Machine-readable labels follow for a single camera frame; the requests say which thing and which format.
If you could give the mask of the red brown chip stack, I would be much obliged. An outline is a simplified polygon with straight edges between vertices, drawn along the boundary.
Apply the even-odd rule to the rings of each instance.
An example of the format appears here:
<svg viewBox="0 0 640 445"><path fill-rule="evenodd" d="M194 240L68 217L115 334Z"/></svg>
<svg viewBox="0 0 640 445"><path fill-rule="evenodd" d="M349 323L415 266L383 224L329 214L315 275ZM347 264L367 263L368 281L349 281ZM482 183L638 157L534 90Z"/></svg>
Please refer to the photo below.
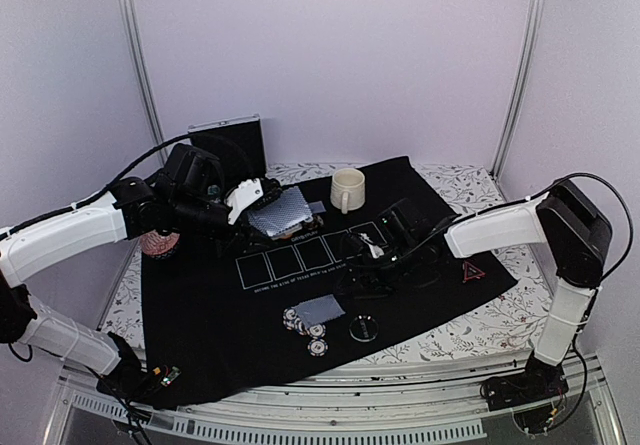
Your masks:
<svg viewBox="0 0 640 445"><path fill-rule="evenodd" d="M312 215L309 220L303 223L304 227L308 230L317 230L324 226L324 221L319 215Z"/></svg>

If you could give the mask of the aluminium poker chip case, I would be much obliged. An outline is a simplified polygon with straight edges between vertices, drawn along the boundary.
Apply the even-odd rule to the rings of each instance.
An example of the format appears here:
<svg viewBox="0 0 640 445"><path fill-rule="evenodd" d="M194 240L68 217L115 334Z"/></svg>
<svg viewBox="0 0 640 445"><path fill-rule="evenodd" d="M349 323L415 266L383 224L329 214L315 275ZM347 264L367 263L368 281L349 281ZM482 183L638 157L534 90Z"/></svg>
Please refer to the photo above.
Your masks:
<svg viewBox="0 0 640 445"><path fill-rule="evenodd" d="M225 179L236 185L266 176L266 154L258 114L188 127L193 146L220 159Z"/></svg>

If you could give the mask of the poker chip stack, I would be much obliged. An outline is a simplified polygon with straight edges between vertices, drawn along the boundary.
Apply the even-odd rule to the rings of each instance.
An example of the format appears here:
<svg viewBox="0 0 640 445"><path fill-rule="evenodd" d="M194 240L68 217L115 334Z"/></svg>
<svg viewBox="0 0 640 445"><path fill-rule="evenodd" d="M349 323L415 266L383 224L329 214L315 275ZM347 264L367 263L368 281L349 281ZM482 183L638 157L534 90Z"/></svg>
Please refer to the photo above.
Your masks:
<svg viewBox="0 0 640 445"><path fill-rule="evenodd" d="M306 335L306 327L294 308L283 311L283 325L289 331L296 331L299 335Z"/></svg>

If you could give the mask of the dealt card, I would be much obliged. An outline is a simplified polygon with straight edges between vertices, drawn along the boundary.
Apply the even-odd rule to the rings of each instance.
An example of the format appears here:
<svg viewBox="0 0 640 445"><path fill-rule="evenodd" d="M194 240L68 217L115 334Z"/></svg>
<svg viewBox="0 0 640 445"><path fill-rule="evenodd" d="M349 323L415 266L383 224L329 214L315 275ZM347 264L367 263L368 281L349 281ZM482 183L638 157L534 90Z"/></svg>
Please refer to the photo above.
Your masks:
<svg viewBox="0 0 640 445"><path fill-rule="evenodd" d="M311 202L308 207L312 214L322 214L326 212L326 208L322 201Z"/></svg>
<svg viewBox="0 0 640 445"><path fill-rule="evenodd" d="M310 300L301 302L297 304L294 309L306 327L325 322L325 307L320 301Z"/></svg>

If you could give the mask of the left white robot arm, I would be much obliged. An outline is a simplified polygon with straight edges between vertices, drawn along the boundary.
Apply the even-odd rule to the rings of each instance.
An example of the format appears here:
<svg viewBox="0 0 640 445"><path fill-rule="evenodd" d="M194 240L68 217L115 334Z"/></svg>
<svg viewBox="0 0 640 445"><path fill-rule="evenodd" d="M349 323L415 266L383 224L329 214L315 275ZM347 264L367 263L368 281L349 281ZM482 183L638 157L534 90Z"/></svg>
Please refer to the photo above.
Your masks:
<svg viewBox="0 0 640 445"><path fill-rule="evenodd" d="M216 155L181 137L168 144L167 162L151 176L125 169L79 202L2 230L2 343L77 362L97 375L100 391L118 398L138 399L165 383L167 369L143 371L124 338L56 312L30 294L26 281L88 250L149 232L227 236L239 230L242 213L264 196L261 179L250 172L230 184Z"/></svg>

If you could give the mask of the clear black dealer button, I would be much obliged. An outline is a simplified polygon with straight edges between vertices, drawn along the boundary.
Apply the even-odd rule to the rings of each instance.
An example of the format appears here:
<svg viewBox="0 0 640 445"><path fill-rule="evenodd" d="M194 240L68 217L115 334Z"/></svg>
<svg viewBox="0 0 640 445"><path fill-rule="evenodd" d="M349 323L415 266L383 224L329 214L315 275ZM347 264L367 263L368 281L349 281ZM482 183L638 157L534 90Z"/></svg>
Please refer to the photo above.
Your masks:
<svg viewBox="0 0 640 445"><path fill-rule="evenodd" d="M358 315L349 325L351 338L360 343L369 343L375 340L379 333L376 320L370 315Z"/></svg>

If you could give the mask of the blue patterned card deck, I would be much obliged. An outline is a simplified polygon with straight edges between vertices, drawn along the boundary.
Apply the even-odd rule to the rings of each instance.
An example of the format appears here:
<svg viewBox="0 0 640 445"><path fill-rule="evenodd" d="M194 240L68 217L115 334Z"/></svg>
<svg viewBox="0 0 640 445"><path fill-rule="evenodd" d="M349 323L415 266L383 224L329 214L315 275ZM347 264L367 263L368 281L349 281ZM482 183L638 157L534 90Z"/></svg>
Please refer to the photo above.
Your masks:
<svg viewBox="0 0 640 445"><path fill-rule="evenodd" d="M271 239L293 233L312 219L311 209L298 186L285 189L274 202L247 212L249 224Z"/></svg>

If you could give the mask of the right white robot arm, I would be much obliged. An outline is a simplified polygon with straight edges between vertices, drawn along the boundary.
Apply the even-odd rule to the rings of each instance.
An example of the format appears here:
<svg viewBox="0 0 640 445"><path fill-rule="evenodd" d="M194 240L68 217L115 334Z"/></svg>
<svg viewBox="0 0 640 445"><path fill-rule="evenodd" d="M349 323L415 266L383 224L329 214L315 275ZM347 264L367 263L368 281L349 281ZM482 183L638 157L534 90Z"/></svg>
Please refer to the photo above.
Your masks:
<svg viewBox="0 0 640 445"><path fill-rule="evenodd" d="M431 229L409 225L402 208L393 205L380 216L390 234L388 244L348 231L340 239L339 255L370 297L388 290L391 278L407 271L436 243L464 262L493 249L530 248L551 291L541 334L522 371L486 379L480 393L490 410L559 397L569 390L566 355L578 351L578 335L603 282L631 251L626 247L614 263L608 261L613 226L578 186L580 179L612 186L595 174L574 172L525 198L467 216L450 215Z"/></svg>

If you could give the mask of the blue white chip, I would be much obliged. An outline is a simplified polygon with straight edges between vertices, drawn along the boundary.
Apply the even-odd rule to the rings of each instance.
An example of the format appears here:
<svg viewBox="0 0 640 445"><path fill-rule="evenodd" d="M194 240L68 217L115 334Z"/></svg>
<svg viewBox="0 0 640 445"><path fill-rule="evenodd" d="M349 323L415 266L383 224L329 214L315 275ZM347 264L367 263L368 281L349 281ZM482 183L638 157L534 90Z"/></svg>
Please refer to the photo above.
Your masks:
<svg viewBox="0 0 640 445"><path fill-rule="evenodd" d="M307 345L307 350L312 357L321 357L327 353L328 343L324 339L313 339Z"/></svg>
<svg viewBox="0 0 640 445"><path fill-rule="evenodd" d="M324 324L317 324L307 328L306 333L314 339L321 339L326 335L326 327Z"/></svg>

